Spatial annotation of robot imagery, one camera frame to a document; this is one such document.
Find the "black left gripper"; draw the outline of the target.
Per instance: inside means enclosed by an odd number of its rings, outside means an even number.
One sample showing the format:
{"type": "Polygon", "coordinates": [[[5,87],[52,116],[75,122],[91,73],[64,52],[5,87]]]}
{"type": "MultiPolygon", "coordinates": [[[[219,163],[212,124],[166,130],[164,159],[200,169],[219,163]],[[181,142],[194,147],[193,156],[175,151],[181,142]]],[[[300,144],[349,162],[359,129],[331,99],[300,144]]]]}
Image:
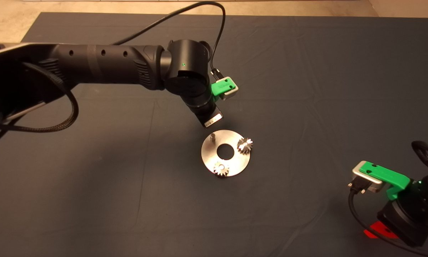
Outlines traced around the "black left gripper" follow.
{"type": "Polygon", "coordinates": [[[224,117],[217,107],[212,94],[187,97],[186,105],[205,129],[219,122],[224,117]]]}

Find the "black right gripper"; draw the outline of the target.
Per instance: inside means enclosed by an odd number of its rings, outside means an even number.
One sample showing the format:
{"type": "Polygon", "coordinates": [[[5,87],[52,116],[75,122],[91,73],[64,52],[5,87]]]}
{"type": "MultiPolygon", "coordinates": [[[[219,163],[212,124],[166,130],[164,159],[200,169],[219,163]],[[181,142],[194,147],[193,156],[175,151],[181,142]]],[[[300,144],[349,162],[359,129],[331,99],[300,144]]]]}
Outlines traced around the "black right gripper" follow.
{"type": "MultiPolygon", "coordinates": [[[[410,247],[422,247],[428,238],[428,180],[413,182],[397,199],[378,212],[370,229],[388,239],[401,239],[410,247]]],[[[378,238],[368,230],[369,238],[378,238]]]]}

